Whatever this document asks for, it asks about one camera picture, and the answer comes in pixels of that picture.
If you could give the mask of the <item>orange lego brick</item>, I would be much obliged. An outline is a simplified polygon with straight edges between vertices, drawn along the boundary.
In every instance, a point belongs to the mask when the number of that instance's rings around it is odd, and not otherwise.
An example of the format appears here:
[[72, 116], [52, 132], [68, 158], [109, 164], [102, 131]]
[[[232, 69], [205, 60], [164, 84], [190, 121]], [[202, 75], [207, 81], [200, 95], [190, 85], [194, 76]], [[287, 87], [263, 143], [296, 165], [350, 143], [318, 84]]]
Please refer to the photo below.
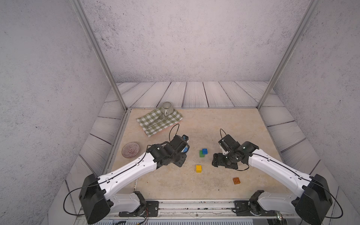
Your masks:
[[232, 180], [233, 180], [234, 185], [237, 185], [237, 184], [240, 184], [240, 183], [241, 183], [239, 177], [235, 177], [235, 178], [233, 178]]

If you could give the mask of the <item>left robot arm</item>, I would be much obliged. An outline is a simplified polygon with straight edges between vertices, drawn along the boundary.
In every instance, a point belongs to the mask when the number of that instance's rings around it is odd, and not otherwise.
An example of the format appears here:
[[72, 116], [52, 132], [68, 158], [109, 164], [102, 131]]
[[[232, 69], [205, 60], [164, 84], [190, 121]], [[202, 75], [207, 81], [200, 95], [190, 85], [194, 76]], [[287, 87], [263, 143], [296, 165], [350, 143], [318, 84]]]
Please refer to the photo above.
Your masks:
[[121, 195], [118, 192], [141, 176], [162, 166], [174, 164], [182, 167], [190, 149], [188, 140], [189, 137], [186, 135], [175, 135], [170, 142], [149, 146], [139, 158], [113, 172], [99, 177], [94, 174], [87, 176], [79, 194], [87, 223], [95, 224], [114, 212], [142, 214], [146, 201], [140, 192]]

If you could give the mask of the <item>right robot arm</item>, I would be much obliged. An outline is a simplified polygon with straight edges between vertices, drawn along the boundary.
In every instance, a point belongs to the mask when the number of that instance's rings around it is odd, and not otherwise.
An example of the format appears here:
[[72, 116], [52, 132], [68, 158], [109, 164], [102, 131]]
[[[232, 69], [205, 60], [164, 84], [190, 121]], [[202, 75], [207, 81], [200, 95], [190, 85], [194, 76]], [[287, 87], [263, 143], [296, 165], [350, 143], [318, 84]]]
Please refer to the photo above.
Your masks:
[[222, 152], [213, 155], [214, 167], [238, 170], [238, 163], [241, 162], [263, 171], [291, 191], [291, 194], [276, 194], [258, 190], [249, 199], [244, 212], [254, 216], [270, 211], [286, 212], [298, 215], [308, 224], [322, 224], [332, 206], [332, 195], [324, 177], [297, 171], [271, 157], [257, 145], [251, 142], [239, 144], [230, 135], [218, 143]]

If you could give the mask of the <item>yellow lego brick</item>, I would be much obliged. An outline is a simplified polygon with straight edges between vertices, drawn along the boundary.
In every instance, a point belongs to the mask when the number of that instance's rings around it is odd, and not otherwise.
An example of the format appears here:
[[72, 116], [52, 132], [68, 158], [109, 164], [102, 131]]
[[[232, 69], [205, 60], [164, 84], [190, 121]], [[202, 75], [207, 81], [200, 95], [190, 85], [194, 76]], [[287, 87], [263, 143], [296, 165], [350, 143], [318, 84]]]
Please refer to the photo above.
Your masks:
[[197, 173], [201, 173], [201, 172], [202, 172], [202, 166], [201, 166], [201, 165], [196, 165], [196, 172], [197, 172]]

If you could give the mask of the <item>green checkered cloth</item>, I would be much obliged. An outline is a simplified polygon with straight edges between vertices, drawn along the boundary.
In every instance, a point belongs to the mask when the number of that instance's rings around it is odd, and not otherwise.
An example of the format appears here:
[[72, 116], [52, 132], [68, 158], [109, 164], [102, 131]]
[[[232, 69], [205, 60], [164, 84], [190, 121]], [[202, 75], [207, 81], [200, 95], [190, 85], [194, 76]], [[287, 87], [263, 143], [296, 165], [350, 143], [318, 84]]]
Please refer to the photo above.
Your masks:
[[183, 119], [183, 116], [177, 110], [174, 110], [172, 114], [165, 116], [160, 108], [157, 108], [143, 117], [137, 118], [137, 122], [147, 135], [151, 137], [166, 128], [169, 128]]

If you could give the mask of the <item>striped ceramic cup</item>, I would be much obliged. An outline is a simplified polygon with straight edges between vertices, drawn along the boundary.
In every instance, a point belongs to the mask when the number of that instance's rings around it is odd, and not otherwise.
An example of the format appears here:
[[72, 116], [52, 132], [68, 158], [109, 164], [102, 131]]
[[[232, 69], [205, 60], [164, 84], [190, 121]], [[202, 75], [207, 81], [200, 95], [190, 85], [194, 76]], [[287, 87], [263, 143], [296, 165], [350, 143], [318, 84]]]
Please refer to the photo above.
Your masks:
[[161, 112], [164, 116], [169, 116], [174, 112], [174, 108], [171, 102], [164, 102], [161, 105]]

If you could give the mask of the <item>pink glass plate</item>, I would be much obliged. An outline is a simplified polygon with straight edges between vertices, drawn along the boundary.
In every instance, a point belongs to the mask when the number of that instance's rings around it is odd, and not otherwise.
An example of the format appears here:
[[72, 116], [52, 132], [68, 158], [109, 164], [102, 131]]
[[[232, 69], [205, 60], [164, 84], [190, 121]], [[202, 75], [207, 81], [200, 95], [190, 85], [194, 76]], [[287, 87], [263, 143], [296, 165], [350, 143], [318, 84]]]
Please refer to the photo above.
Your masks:
[[135, 158], [140, 152], [140, 145], [136, 142], [129, 142], [123, 146], [121, 154], [124, 158]]

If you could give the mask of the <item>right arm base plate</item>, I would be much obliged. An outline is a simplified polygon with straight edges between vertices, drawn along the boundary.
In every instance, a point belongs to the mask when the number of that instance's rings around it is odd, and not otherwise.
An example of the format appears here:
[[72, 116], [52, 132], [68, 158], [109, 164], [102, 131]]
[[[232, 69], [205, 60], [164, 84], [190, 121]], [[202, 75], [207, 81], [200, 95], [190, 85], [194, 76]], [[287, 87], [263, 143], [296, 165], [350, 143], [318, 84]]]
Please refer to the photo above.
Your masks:
[[265, 211], [259, 204], [250, 201], [234, 201], [232, 212], [236, 216], [272, 217], [277, 215], [275, 211]]

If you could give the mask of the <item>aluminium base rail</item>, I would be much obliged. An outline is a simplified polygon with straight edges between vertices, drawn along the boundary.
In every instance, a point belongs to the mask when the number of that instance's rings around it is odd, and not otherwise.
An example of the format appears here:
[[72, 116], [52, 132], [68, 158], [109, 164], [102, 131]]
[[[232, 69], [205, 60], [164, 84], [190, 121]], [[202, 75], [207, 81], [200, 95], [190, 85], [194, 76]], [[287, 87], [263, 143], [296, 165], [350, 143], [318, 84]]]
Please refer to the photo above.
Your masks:
[[157, 217], [119, 217], [110, 213], [99, 225], [305, 225], [290, 213], [276, 212], [272, 217], [236, 216], [232, 212], [238, 199], [150, 200], [159, 201]]

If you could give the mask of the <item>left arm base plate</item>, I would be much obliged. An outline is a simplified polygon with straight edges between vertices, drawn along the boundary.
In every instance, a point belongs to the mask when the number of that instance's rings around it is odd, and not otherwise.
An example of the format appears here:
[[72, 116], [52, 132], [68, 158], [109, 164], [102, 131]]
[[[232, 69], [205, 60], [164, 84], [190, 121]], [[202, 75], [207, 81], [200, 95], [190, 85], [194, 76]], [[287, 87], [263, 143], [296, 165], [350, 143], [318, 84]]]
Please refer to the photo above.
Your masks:
[[159, 201], [147, 201], [146, 204], [140, 204], [134, 212], [120, 212], [119, 217], [150, 217], [158, 216]]

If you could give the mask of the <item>aluminium corner post left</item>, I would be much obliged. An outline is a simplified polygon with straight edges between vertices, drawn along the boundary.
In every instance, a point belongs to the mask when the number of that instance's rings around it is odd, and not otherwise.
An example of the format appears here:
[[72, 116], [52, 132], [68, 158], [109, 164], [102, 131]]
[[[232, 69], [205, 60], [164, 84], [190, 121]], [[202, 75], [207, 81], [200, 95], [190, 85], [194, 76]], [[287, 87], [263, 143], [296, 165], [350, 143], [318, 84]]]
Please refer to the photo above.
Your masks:
[[94, 53], [109, 81], [109, 84], [112, 88], [112, 90], [114, 91], [114, 94], [117, 98], [117, 100], [119, 101], [120, 103], [120, 106], [121, 108], [124, 110], [124, 111], [127, 111], [127, 107], [126, 107], [126, 104], [120, 94], [120, 91], [118, 89], [118, 86], [116, 85], [116, 82], [114, 80], [114, 77], [112, 75], [112, 72], [110, 70], [110, 67], [104, 57], [104, 54], [100, 48], [100, 45], [95, 37], [95, 34], [93, 32], [93, 29], [89, 23], [89, 20], [85, 14], [85, 11], [82, 7], [82, 4], [81, 4], [81, 1], [79, 0], [71, 0], [70, 3], [72, 4], [76, 14], [77, 14], [77, 17], [81, 23], [81, 26], [82, 28], [84, 29], [84, 32], [88, 38], [88, 40], [90, 41], [90, 44], [92, 45], [92, 48], [94, 50]]

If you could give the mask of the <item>aluminium corner post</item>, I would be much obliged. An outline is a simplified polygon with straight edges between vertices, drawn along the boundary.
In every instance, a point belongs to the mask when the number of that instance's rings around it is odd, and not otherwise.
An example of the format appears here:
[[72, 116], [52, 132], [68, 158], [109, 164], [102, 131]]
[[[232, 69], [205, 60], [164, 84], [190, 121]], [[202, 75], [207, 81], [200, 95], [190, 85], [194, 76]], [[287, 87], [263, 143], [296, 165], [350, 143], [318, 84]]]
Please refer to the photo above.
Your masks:
[[93, 29], [89, 23], [89, 20], [85, 14], [85, 11], [82, 7], [82, 4], [81, 4], [81, 1], [79, 0], [71, 0], [70, 3], [72, 4], [76, 14], [77, 14], [77, 17], [81, 23], [81, 26], [82, 28], [84, 29], [84, 32], [88, 38], [88, 40], [90, 41], [90, 44], [92, 45], [92, 48], [94, 50], [94, 53], [109, 81], [109, 84], [112, 88], [112, 90], [114, 91], [114, 94], [117, 98], [117, 100], [119, 101], [120, 103], [120, 106], [121, 108], [124, 110], [124, 111], [127, 111], [127, 107], [126, 107], [126, 104], [120, 94], [120, 91], [118, 89], [118, 86], [116, 85], [116, 82], [114, 80], [114, 77], [112, 75], [112, 72], [110, 70], [110, 67], [104, 57], [104, 54], [100, 48], [100, 45], [95, 37], [95, 34], [93, 32]]
[[297, 29], [295, 30], [295, 33], [293, 37], [291, 38], [288, 47], [286, 48], [278, 66], [276, 67], [272, 77], [270, 78], [270, 81], [268, 82], [268, 85], [257, 105], [257, 109], [260, 111], [260, 109], [264, 106], [268, 96], [270, 95], [271, 90], [274, 88], [276, 82], [280, 78], [283, 70], [285, 69], [288, 61], [290, 60], [294, 50], [296, 49], [296, 46], [298, 42], [300, 41], [301, 37], [303, 36], [304, 32], [306, 31], [306, 28], [308, 24], [310, 23], [312, 17], [314, 16], [315, 12], [317, 11], [317, 8], [320, 4], [320, 0], [312, 0], [309, 3], [309, 6], [307, 10], [305, 11], [305, 14], [303, 18], [301, 19]]

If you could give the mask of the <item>aluminium corner post right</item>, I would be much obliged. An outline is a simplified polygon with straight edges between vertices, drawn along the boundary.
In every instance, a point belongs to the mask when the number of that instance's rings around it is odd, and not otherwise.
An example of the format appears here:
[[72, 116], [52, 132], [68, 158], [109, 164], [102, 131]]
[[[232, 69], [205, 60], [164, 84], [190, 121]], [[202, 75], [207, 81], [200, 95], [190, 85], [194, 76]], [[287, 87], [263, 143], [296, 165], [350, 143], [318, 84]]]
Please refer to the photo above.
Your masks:
[[283, 70], [285, 69], [288, 61], [290, 60], [294, 50], [296, 49], [296, 46], [298, 42], [300, 41], [301, 37], [303, 36], [304, 32], [306, 31], [306, 28], [308, 24], [310, 23], [312, 17], [314, 16], [315, 12], [317, 11], [317, 8], [320, 4], [320, 0], [312, 0], [309, 3], [309, 6], [307, 10], [305, 11], [305, 14], [303, 18], [301, 19], [297, 29], [295, 30], [295, 33], [293, 37], [291, 38], [288, 47], [286, 48], [278, 66], [276, 67], [272, 77], [270, 78], [270, 81], [268, 82], [268, 85], [257, 105], [257, 109], [260, 111], [260, 109], [264, 106], [268, 96], [270, 95], [271, 90], [274, 88], [276, 82], [280, 78]]

